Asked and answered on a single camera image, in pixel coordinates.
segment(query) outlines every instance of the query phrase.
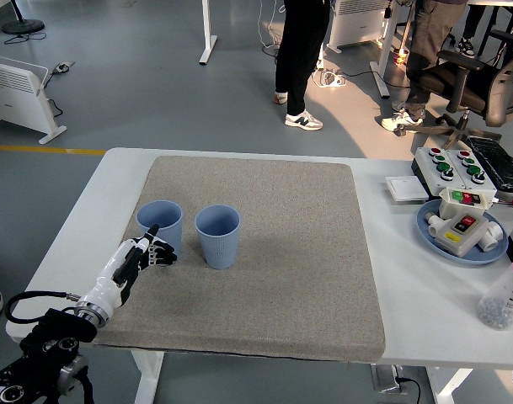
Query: chair wheel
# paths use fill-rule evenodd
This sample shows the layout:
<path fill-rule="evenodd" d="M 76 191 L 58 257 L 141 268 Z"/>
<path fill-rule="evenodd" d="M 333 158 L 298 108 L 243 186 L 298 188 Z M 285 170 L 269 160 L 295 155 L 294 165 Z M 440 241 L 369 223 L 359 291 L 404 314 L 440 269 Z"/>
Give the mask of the chair wheel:
<path fill-rule="evenodd" d="M 406 136 L 406 130 L 404 129 L 404 125 L 399 125 L 398 128 L 394 131 L 394 134 L 397 137 Z"/>

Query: white sneaker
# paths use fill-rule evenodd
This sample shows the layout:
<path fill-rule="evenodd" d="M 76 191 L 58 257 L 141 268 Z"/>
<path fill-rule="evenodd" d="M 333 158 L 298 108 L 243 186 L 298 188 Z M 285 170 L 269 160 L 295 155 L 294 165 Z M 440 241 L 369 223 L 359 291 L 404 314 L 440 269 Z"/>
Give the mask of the white sneaker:
<path fill-rule="evenodd" d="M 386 118 L 382 120 L 382 126 L 391 132 L 394 132 L 396 129 L 398 129 L 400 125 L 421 125 L 422 123 L 422 118 L 413 120 L 411 116 L 409 116 L 409 114 L 404 110 L 397 112 L 395 115 L 393 115 L 392 118 Z"/>
<path fill-rule="evenodd" d="M 286 114 L 284 123 L 288 126 L 296 126 L 304 130 L 318 130 L 323 128 L 323 123 L 310 115 L 306 109 L 299 115 Z"/>
<path fill-rule="evenodd" d="M 288 93 L 277 93 L 275 91 L 275 96 L 273 97 L 273 102 L 278 105 L 285 104 L 288 101 Z"/>
<path fill-rule="evenodd" d="M 402 112 L 406 109 L 405 101 L 393 101 L 391 102 L 391 108 L 397 112 Z M 425 118 L 425 111 L 423 110 L 423 114 L 421 114 L 421 118 Z"/>

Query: white table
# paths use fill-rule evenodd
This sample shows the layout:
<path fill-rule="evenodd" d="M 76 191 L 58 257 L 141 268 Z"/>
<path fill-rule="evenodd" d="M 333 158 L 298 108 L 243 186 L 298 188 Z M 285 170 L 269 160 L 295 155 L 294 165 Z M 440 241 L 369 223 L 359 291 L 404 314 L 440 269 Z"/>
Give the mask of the white table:
<path fill-rule="evenodd" d="M 513 0 L 469 0 L 468 5 L 513 7 Z M 398 3 L 397 1 L 393 2 L 391 6 L 391 18 L 387 23 L 386 36 L 383 40 L 382 53 L 380 55 L 380 59 L 379 61 L 370 62 L 372 74 L 374 75 L 374 80 L 376 80 L 376 85 L 382 98 L 389 98 L 389 90 L 387 89 L 387 85 L 383 81 L 383 76 L 385 74 L 385 69 L 387 68 L 389 52 L 391 51 L 394 32 L 397 28 L 398 17 L 400 16 L 400 7 L 400 3 Z"/>
<path fill-rule="evenodd" d="M 437 402 L 452 403 L 452 390 L 472 368 L 513 369 L 513 329 L 497 332 L 475 315 L 481 295 L 510 261 L 465 267 L 441 257 L 419 240 L 419 205 L 397 204 L 386 176 L 411 175 L 410 163 L 335 157 L 296 157 L 199 151 L 113 149 L 106 153 L 78 199 L 27 290 L 63 290 L 84 294 L 118 247 L 157 156 L 252 158 L 348 164 L 353 171 L 366 241 L 380 301 L 386 349 L 379 364 L 425 366 Z M 509 232 L 513 208 L 490 210 Z M 26 300 L 16 317 L 30 318 L 66 300 Z M 8 323 L 15 341 L 32 325 Z M 163 354 L 133 350 L 142 372 L 136 402 L 151 403 Z"/>

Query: chair armrest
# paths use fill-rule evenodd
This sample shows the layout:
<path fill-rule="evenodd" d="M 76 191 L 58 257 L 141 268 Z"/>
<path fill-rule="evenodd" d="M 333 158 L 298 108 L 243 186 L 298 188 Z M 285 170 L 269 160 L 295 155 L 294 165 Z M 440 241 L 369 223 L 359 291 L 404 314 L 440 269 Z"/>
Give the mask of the chair armrest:
<path fill-rule="evenodd" d="M 498 29 L 492 29 L 489 35 L 508 45 L 513 45 L 513 34 L 509 34 L 508 32 L 500 31 Z"/>
<path fill-rule="evenodd" d="M 455 87 L 452 91 L 452 97 L 449 100 L 449 104 L 446 106 L 446 110 L 453 114 L 458 111 L 460 103 L 462 102 L 462 96 L 464 94 L 464 88 L 466 87 L 468 74 L 470 71 L 481 70 L 484 67 L 484 63 L 449 50 L 440 50 L 438 52 L 438 57 L 440 59 L 445 59 L 448 63 L 458 66 Z"/>
<path fill-rule="evenodd" d="M 484 67 L 484 63 L 478 61 L 477 59 L 473 59 L 471 57 L 467 57 L 458 52 L 450 50 L 440 50 L 438 52 L 438 58 L 444 59 L 450 63 L 468 70 L 478 71 Z"/>

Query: blue plate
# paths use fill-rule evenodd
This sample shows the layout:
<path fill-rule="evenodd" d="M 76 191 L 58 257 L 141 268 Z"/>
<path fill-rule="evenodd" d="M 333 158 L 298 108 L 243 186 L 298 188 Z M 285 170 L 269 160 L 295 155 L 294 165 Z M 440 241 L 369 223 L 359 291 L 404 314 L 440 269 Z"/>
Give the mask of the blue plate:
<path fill-rule="evenodd" d="M 468 251 L 466 255 L 462 258 L 456 257 L 447 251 L 442 250 L 437 244 L 436 240 L 433 236 L 431 236 L 428 232 L 428 222 L 425 220 L 425 216 L 427 213 L 432 212 L 439 215 L 441 199 L 434 199 L 427 203 L 425 203 L 417 212 L 417 228 L 419 229 L 421 237 L 425 240 L 428 247 L 432 248 L 438 254 L 451 259 L 452 261 L 457 261 L 459 263 L 465 263 L 469 265 L 481 265 L 483 263 L 491 263 L 496 259 L 500 259 L 507 252 L 507 247 L 509 246 L 509 238 L 507 237 L 507 233 L 503 230 L 503 226 L 491 215 L 484 212 L 483 216 L 486 217 L 489 221 L 493 221 L 500 225 L 503 230 L 503 238 L 498 241 L 498 246 L 491 251 L 484 252 L 478 245 L 475 245 L 471 250 Z"/>

